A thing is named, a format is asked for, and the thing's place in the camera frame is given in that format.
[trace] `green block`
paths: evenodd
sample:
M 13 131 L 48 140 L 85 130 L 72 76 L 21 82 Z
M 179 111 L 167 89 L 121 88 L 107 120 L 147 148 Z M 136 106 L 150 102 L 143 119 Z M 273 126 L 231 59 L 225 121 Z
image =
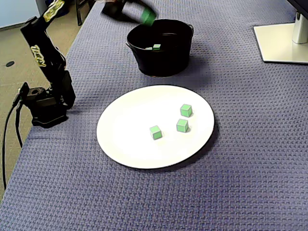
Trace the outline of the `green block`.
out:
M 159 50 L 160 49 L 160 44 L 154 44 L 153 46 L 153 50 L 156 51 L 156 50 Z
M 187 130 L 188 130 L 188 120 L 179 119 L 177 123 L 177 131 L 187 132 Z
M 154 21 L 156 19 L 156 15 L 153 14 L 150 10 L 144 9 L 142 15 L 141 15 L 141 20 L 143 24 L 146 24 L 147 26 L 152 26 Z
M 192 115 L 193 109 L 191 105 L 183 104 L 180 111 L 182 116 L 190 117 Z
M 157 140 L 157 139 L 163 137 L 162 131 L 159 129 L 158 126 L 154 126 L 154 127 L 150 128 L 150 132 L 151 132 L 151 136 L 154 140 Z

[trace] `robotic arm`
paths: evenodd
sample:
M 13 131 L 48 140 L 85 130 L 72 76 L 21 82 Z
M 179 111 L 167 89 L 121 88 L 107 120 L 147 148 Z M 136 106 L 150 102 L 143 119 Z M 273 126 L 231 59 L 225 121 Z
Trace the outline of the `robotic arm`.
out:
M 137 3 L 145 8 L 146 14 L 142 16 L 141 22 L 122 13 L 127 2 Z M 41 17 L 29 19 L 21 28 L 37 64 L 51 84 L 47 90 L 30 89 L 27 83 L 21 88 L 21 103 L 30 109 L 34 126 L 50 128 L 67 120 L 66 111 L 73 106 L 76 98 L 70 74 L 65 70 L 65 57 L 53 45 L 46 32 L 58 11 L 66 4 L 67 0 L 54 0 Z M 112 0 L 105 4 L 102 14 L 122 22 L 147 25 L 151 25 L 151 21 L 157 16 L 154 10 L 141 0 Z

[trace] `textured fabric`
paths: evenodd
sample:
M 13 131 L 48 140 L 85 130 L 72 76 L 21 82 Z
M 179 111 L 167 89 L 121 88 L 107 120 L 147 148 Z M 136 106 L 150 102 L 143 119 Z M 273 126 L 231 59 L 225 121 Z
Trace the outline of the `textured fabric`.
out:
M 153 0 L 160 18 L 194 26 L 191 62 L 142 74 L 125 45 L 133 26 L 96 3 L 68 56 L 77 98 L 69 120 L 32 128 L 0 209 L 1 230 L 308 230 L 308 66 L 262 62 L 253 26 L 288 23 L 285 0 Z M 207 145 L 159 170 L 122 166 L 96 124 L 136 88 L 173 84 L 215 113 Z

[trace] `bucket rim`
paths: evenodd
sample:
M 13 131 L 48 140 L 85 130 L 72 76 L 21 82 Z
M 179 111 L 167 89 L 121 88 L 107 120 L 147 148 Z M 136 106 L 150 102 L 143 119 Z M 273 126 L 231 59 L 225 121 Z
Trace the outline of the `bucket rim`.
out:
M 190 39 L 193 38 L 194 29 L 193 29 L 193 26 L 192 26 L 191 24 L 182 22 L 182 21 L 177 20 L 177 19 L 157 19 L 157 20 L 155 20 L 155 21 L 176 21 L 176 22 L 183 23 L 183 24 L 187 25 L 187 26 L 192 30 L 192 36 L 190 37 Z M 128 35 L 127 35 L 127 37 L 126 37 L 126 41 L 127 41 L 127 43 L 128 43 L 128 46 L 129 46 L 130 48 L 131 48 L 131 46 L 132 46 L 133 48 L 136 48 L 136 49 L 139 49 L 139 50 L 143 50 L 143 51 L 164 52 L 165 50 L 156 50 L 156 51 L 154 51 L 154 50 L 146 50 L 145 48 L 137 47 L 137 46 L 135 46 L 135 45 L 133 45 L 133 44 L 131 44 L 131 43 L 129 42 L 129 40 L 128 40 L 129 34 L 130 34 L 135 28 L 137 28 L 137 27 L 139 27 L 139 26 L 142 26 L 142 24 L 140 24 L 140 25 L 134 27 L 134 28 L 128 33 Z

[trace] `white monitor base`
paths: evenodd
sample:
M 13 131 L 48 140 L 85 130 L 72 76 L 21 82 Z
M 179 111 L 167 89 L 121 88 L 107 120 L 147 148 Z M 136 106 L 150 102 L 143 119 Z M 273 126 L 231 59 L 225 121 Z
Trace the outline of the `white monitor base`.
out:
M 292 41 L 294 23 L 255 26 L 255 34 L 264 62 L 308 64 L 308 43 Z

